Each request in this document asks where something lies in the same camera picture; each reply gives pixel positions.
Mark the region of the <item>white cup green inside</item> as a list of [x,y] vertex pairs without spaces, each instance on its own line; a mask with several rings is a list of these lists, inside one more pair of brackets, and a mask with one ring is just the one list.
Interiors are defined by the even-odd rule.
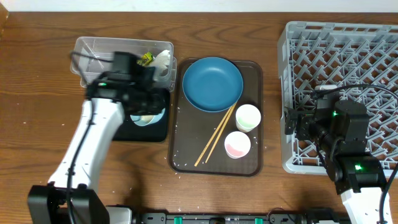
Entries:
[[236,110],[235,118],[237,128],[248,133],[260,124],[261,112],[254,105],[245,104]]

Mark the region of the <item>yellow green snack wrapper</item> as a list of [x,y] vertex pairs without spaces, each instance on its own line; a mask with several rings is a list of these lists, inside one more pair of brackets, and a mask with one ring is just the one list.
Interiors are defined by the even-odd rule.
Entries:
[[142,55],[138,60],[137,64],[140,66],[148,66],[154,61],[154,56],[151,52],[147,52],[144,55]]

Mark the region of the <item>white cup pink inside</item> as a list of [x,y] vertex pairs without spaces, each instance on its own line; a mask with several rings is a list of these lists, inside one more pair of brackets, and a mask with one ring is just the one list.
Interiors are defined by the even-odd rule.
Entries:
[[234,131],[225,138],[224,148],[230,158],[239,159],[248,154],[251,148],[251,141],[245,133]]

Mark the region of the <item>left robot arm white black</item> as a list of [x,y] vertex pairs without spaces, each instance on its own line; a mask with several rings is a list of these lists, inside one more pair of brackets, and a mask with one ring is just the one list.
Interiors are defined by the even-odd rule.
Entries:
[[86,82],[81,117],[71,143],[46,185],[33,185],[27,204],[33,223],[134,223],[131,208],[105,206],[97,195],[109,146],[126,117],[157,115],[165,108],[154,87],[156,67],[115,52],[110,70]]

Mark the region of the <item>light blue small bowl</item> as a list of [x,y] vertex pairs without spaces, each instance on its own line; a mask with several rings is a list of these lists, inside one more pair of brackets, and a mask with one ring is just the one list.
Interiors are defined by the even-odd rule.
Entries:
[[130,115],[131,121],[137,126],[148,126],[157,123],[160,121],[165,113],[165,108],[156,115],[140,115],[140,116],[133,116]]

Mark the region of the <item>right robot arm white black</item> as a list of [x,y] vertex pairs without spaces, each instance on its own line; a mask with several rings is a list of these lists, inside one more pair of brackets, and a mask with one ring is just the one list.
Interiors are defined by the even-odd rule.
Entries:
[[391,180],[366,150],[369,116],[363,104],[322,100],[314,110],[286,108],[284,116],[285,135],[315,143],[351,223],[392,223]]

